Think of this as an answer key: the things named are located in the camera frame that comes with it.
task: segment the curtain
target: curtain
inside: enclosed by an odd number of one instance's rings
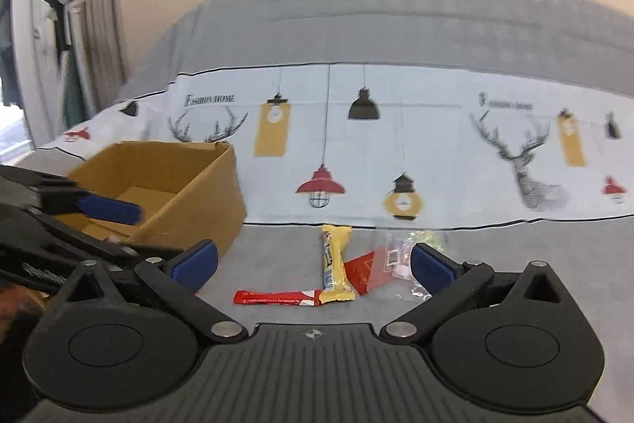
[[[125,57],[119,0],[88,0],[81,13],[82,35],[74,42],[85,52],[97,109],[110,106],[125,83]]]

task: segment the yellow candy bar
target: yellow candy bar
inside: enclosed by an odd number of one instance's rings
[[[331,224],[324,224],[321,227],[323,235],[323,291],[319,294],[321,303],[354,299],[354,291],[348,284],[342,257],[352,230],[350,226],[332,226]]]

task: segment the yellow rectangular lamp print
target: yellow rectangular lamp print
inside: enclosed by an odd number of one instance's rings
[[[286,154],[290,107],[288,99],[282,99],[279,92],[260,106],[258,136],[253,150],[256,157],[283,157]]]
[[[576,117],[564,108],[557,117],[557,126],[565,163],[568,167],[585,167],[586,159],[581,148],[581,134]]]

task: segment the antler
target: antler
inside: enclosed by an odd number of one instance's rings
[[[176,119],[176,124],[172,126],[172,118],[170,117],[169,120],[169,128],[172,131],[172,135],[174,136],[174,138],[178,141],[181,142],[191,142],[191,137],[189,136],[189,124],[185,127],[185,131],[182,131],[181,129],[179,129],[178,125],[181,123],[181,121],[183,120],[183,117],[185,117],[185,115],[187,115],[187,112],[183,113],[182,116],[180,116],[178,119]]]
[[[535,136],[531,134],[530,131],[525,133],[527,142],[522,146],[521,155],[525,155],[532,150],[540,147],[545,144],[548,140],[548,135],[550,133],[550,124],[546,124],[545,126],[541,126],[535,119],[531,118],[533,125],[535,126]]]
[[[231,110],[229,109],[228,106],[225,106],[227,112],[229,112],[229,117],[231,118],[229,120],[229,125],[221,132],[220,131],[220,124],[218,124],[218,120],[216,120],[216,128],[214,129],[214,133],[211,134],[210,136],[208,136],[205,139],[205,142],[218,142],[224,139],[229,138],[231,135],[233,135],[236,131],[238,131],[238,129],[240,128],[240,126],[242,126],[246,120],[246,116],[248,115],[248,112],[245,113],[244,117],[242,118],[242,120],[240,121],[240,123],[237,126],[234,126],[233,124],[235,123],[235,116],[234,114],[231,112]]]
[[[469,115],[469,118],[471,119],[471,123],[474,125],[475,130],[480,134],[484,141],[489,142],[489,144],[498,148],[498,153],[503,160],[513,160],[513,156],[508,152],[508,146],[504,142],[500,141],[500,132],[498,129],[495,128],[493,131],[488,131],[484,126],[484,118],[487,115],[489,115],[489,110],[487,110],[477,122],[473,115]]]

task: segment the deer print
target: deer print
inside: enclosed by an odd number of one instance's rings
[[[236,117],[231,112],[229,107],[225,106],[225,109],[227,110],[227,112],[229,112],[229,125],[226,126],[222,131],[220,131],[220,124],[218,123],[218,120],[216,120],[216,127],[214,128],[214,132],[207,138],[205,138],[204,142],[220,142],[221,140],[227,139],[236,131],[238,131],[240,126],[244,124],[248,112],[246,112],[242,120],[238,124],[236,124]],[[183,113],[182,116],[176,119],[176,123],[174,125],[172,125],[172,119],[170,118],[169,128],[176,140],[181,142],[191,142],[191,137],[189,136],[189,124],[185,126],[185,129],[179,128],[179,124],[181,123],[185,115],[187,115],[187,112]]]
[[[484,119],[489,115],[489,110],[476,121],[473,115],[470,116],[475,130],[490,145],[497,148],[498,155],[502,160],[509,161],[516,174],[519,192],[524,201],[524,206],[532,211],[541,212],[549,209],[558,209],[567,203],[567,193],[561,185],[548,185],[534,180],[528,176],[528,164],[535,159],[535,149],[545,144],[550,132],[549,125],[539,125],[535,123],[535,136],[526,132],[526,142],[522,146],[519,155],[511,155],[508,145],[500,141],[500,132],[497,128],[492,131],[484,126]]]

